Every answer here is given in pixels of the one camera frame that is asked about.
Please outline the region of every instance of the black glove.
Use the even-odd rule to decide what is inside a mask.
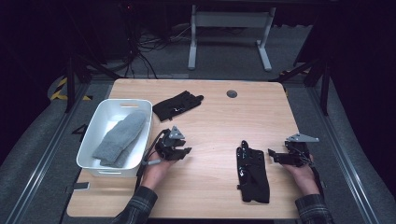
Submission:
[[[160,121],[170,119],[195,108],[204,100],[203,95],[194,96],[189,91],[183,91],[181,94],[170,99],[159,102],[152,110],[158,116]]]

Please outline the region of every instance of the black fabric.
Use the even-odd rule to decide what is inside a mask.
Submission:
[[[248,203],[270,202],[270,186],[265,171],[264,153],[248,147],[246,141],[236,149],[238,189],[242,192],[242,201]]]
[[[203,95],[194,96],[189,91],[183,91],[175,97],[159,102],[152,107],[152,110],[160,121],[166,119],[172,120],[174,116],[180,115],[200,105],[203,100]]]

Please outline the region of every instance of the gray carpet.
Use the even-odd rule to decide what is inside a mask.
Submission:
[[[197,64],[194,71],[187,69],[190,42],[184,39],[164,49],[152,50],[144,55],[161,78],[268,80],[277,77],[280,71],[292,68],[293,61],[308,32],[309,27],[272,29],[266,47],[273,66],[273,71],[269,73],[264,72],[254,44],[257,38],[260,39],[260,30],[246,30],[239,35],[219,30],[201,32],[198,38]],[[135,59],[132,68],[135,77],[147,77],[148,69],[142,60]],[[290,107],[300,132],[320,139],[319,143],[309,144],[309,148],[315,156],[320,177],[327,185],[324,190],[325,199],[335,222],[364,223],[365,220],[336,159],[335,148],[328,131],[324,128],[323,120],[329,120],[332,123],[338,143],[346,150],[346,154],[352,161],[367,193],[368,201],[379,218],[379,223],[396,223],[394,199],[362,152],[334,87],[331,86],[329,95],[330,116],[324,118],[316,110],[317,102],[310,95],[311,89],[304,87],[303,77],[294,77],[285,82],[284,86],[288,91]],[[86,95],[93,96],[92,100],[79,103],[73,117],[65,127],[59,147],[55,148],[53,158],[50,158],[49,167],[44,178],[40,180],[39,188],[34,192],[31,201],[26,203],[28,206],[21,214],[19,222],[16,223],[88,224],[108,223],[111,220],[111,218],[74,218],[64,214],[70,197],[65,190],[75,182],[79,173],[76,156],[80,135],[72,134],[72,132],[90,122],[97,105],[106,99],[111,84],[112,81],[104,76],[94,77],[85,92]],[[314,89],[314,92],[318,92],[319,86]],[[0,168],[0,186],[2,186],[0,223],[6,223],[31,174],[34,173],[36,165],[40,163],[42,155],[62,121],[64,110],[65,101],[52,101],[21,137]],[[294,220],[276,220],[275,223],[294,223]]]

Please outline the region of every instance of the person's right hand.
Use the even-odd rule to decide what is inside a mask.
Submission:
[[[320,194],[317,183],[315,182],[314,172],[308,164],[301,167],[287,164],[282,164],[282,166],[291,173],[294,181],[304,196],[308,194]]]

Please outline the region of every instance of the person's left hand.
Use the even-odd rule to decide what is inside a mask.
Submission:
[[[143,179],[141,186],[155,190],[155,188],[161,183],[166,177],[169,168],[175,164],[176,161],[166,161],[160,158],[158,153],[154,150],[154,153],[148,158],[149,161],[161,160],[160,163],[147,165],[145,173],[143,173]]]

